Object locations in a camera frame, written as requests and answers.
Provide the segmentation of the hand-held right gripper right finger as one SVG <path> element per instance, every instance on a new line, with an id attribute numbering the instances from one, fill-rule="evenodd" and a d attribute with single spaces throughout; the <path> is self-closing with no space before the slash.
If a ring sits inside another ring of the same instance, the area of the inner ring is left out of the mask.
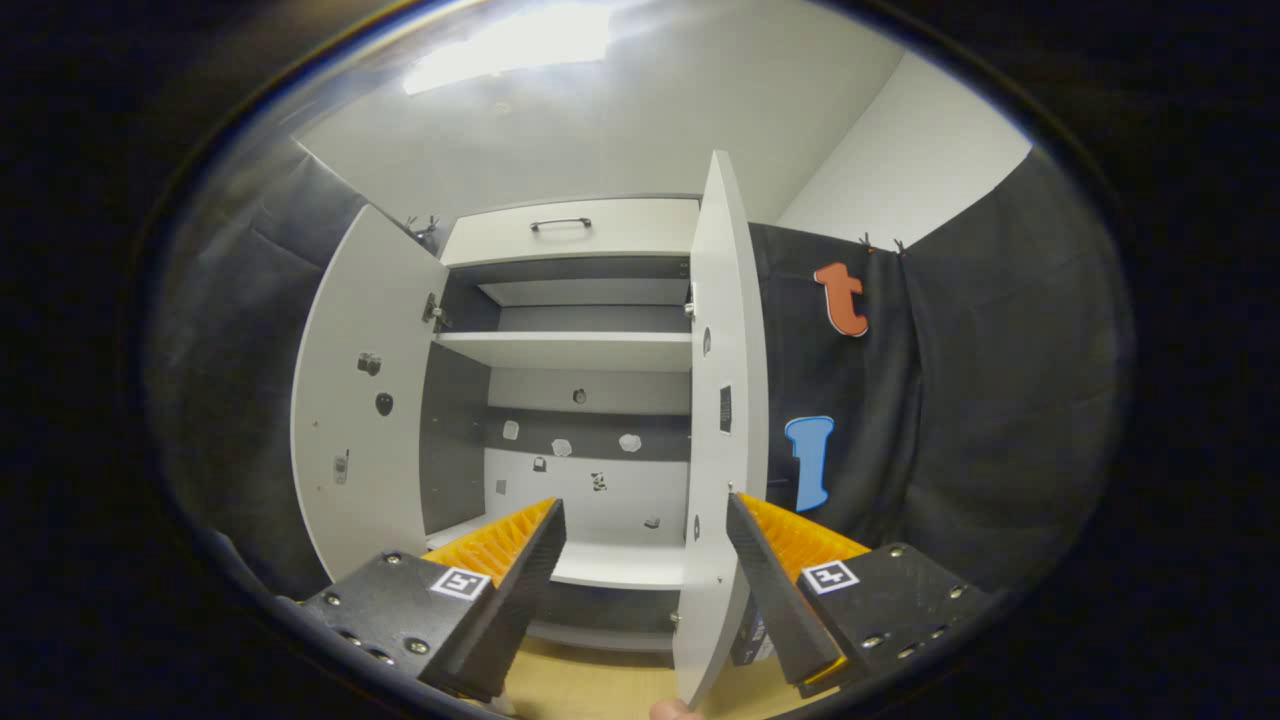
<path id="1" fill-rule="evenodd" d="M 989 619 L 988 593 L 910 544 L 872 550 L 744 493 L 728 497 L 724 527 L 803 697 L 888 685 Z"/>

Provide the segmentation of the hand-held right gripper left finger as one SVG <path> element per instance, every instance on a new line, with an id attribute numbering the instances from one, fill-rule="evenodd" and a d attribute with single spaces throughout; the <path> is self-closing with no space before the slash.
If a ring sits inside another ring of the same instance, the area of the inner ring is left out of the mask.
<path id="1" fill-rule="evenodd" d="M 384 550 L 300 602 L 323 648 L 397 683 L 488 702 L 500 696 L 567 539 L 550 497 L 438 550 Z"/>

